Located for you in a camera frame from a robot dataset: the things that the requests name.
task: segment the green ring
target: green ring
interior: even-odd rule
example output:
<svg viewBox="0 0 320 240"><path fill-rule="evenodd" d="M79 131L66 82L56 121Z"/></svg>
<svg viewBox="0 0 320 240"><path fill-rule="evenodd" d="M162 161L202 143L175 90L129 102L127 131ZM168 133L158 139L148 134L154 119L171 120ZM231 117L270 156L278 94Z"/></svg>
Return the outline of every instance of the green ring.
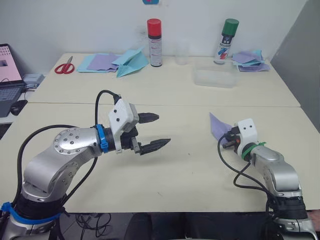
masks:
<svg viewBox="0 0 320 240"><path fill-rule="evenodd" d="M247 150L245 150L244 153L242 153L241 158L242 158L242 159L245 159L246 155L247 155L248 153L250 153L252 149L254 149L255 147L261 146L261 145L263 146L263 145L265 145L265 144L266 144L266 142L263 141L263 142L260 142L259 144L252 145L252 146L249 147Z"/></svg>

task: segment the blue ring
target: blue ring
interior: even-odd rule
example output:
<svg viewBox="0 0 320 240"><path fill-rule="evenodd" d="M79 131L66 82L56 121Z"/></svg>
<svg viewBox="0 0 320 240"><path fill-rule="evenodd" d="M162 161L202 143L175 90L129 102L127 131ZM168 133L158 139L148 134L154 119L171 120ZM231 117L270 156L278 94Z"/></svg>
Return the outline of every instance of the blue ring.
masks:
<svg viewBox="0 0 320 240"><path fill-rule="evenodd" d="M96 126L96 129L98 130L98 134L99 134L99 138L100 138L100 142L101 142L100 147L101 147L102 151L106 154L109 151L109 145L106 140L104 130L103 130L101 124L97 124L95 126Z"/></svg>
<svg viewBox="0 0 320 240"><path fill-rule="evenodd" d="M2 205L1 210L4 212L9 212L17 222L19 222L21 224L28 224L28 225L37 225L37 224L48 223L48 222L51 222L55 219L60 218L60 215L61 215L61 213L58 213L52 217L48 217L48 218L44 218L44 219L30 220L27 218L23 218L22 216L19 216L19 214L12 208L10 202L5 202Z"/></svg>

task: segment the blue object on wall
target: blue object on wall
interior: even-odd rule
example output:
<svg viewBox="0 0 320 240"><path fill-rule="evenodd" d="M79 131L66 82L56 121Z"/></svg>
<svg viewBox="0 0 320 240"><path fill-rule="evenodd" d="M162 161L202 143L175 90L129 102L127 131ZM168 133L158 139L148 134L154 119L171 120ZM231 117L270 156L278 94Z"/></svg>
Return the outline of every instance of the blue object on wall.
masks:
<svg viewBox="0 0 320 240"><path fill-rule="evenodd" d="M142 0L144 4L158 4L159 0Z"/></svg>

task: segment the computer mouse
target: computer mouse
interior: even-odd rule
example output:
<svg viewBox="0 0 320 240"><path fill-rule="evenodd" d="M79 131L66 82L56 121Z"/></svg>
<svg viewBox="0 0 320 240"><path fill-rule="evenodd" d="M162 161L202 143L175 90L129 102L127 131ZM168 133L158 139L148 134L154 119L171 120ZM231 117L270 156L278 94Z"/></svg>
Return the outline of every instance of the computer mouse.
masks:
<svg viewBox="0 0 320 240"><path fill-rule="evenodd" d="M11 105L11 110L10 112L17 116L21 110L25 107L25 105L28 103L27 100L20 100L20 101L16 101L14 104Z"/></svg>

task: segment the laptop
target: laptop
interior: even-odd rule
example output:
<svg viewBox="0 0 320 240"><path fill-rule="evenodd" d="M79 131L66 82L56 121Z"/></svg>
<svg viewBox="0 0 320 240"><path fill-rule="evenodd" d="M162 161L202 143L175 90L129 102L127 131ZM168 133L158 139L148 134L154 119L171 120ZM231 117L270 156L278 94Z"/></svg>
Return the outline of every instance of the laptop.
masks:
<svg viewBox="0 0 320 240"><path fill-rule="evenodd" d="M0 118L8 116L25 86L9 45L0 44Z"/></svg>

